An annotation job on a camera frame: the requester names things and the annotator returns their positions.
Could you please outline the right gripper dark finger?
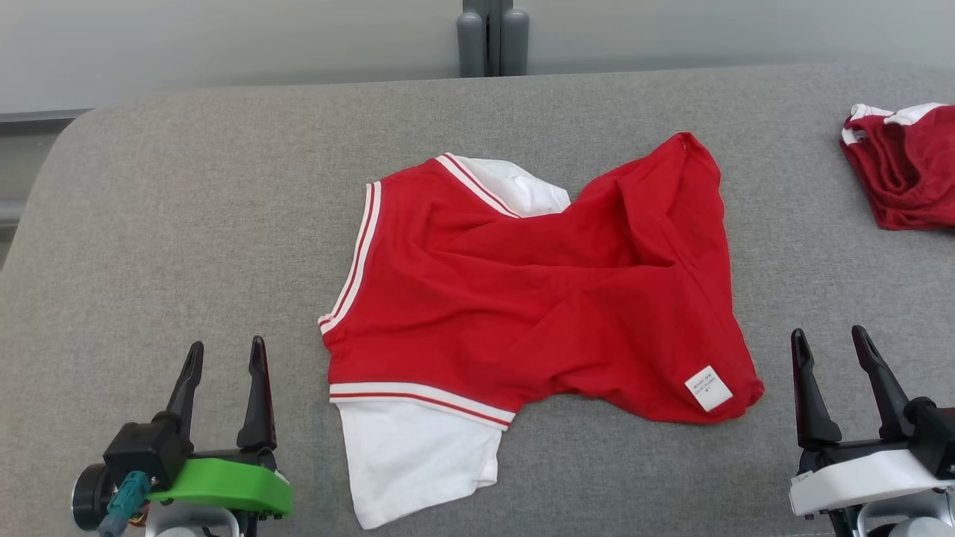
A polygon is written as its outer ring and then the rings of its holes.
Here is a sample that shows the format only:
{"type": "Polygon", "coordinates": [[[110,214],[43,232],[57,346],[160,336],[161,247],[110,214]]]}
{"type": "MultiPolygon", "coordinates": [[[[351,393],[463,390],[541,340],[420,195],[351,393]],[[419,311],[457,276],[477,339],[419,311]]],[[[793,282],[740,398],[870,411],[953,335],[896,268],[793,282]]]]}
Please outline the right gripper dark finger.
{"type": "Polygon", "coordinates": [[[838,445],[842,441],[842,431],[828,412],[815,379],[814,356],[800,327],[792,331],[791,350],[798,446],[821,449],[838,445]]]}
{"type": "Polygon", "coordinates": [[[869,333],[862,325],[852,327],[859,366],[868,374],[874,401],[880,417],[879,436],[884,441],[903,441],[912,435],[912,425],[905,418],[909,403],[893,371],[881,356],[869,333]]]}

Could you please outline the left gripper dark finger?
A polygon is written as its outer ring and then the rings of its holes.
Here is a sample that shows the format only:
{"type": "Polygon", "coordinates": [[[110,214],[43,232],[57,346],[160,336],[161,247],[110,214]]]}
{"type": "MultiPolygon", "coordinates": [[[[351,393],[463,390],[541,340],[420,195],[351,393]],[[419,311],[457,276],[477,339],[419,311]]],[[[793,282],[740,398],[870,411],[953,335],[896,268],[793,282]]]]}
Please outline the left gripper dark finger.
{"type": "Polygon", "coordinates": [[[168,417],[173,415],[176,417],[174,422],[177,425],[178,435],[184,441],[190,441],[195,391],[201,383],[202,369],[204,369],[204,343],[195,341],[188,350],[187,358],[182,364],[181,373],[178,375],[165,408],[165,414],[168,417]]]}
{"type": "Polygon", "coordinates": [[[274,450],[278,442],[272,381],[266,343],[262,336],[253,337],[248,371],[251,377],[248,408],[237,435],[237,446],[241,450],[274,450]]]}

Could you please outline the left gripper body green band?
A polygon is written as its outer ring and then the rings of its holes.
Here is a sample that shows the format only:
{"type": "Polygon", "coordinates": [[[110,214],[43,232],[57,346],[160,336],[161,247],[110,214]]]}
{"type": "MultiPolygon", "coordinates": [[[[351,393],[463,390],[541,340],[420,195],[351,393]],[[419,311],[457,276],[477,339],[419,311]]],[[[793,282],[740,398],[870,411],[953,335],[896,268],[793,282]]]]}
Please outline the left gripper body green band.
{"type": "Polygon", "coordinates": [[[152,490],[149,502],[173,502],[245,511],[258,517],[286,517],[292,513],[291,485],[278,472],[275,453],[208,453],[188,459],[177,479],[164,490],[152,490]]]}

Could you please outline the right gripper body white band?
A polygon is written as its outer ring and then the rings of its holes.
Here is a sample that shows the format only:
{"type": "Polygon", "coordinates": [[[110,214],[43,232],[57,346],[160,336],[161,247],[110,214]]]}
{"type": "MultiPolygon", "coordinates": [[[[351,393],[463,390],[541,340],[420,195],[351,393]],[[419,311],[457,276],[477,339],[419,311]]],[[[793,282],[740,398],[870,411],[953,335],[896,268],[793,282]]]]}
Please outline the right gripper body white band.
{"type": "Polygon", "coordinates": [[[829,442],[798,439],[790,486],[795,515],[846,509],[953,485],[953,442],[915,438],[829,442]]]}

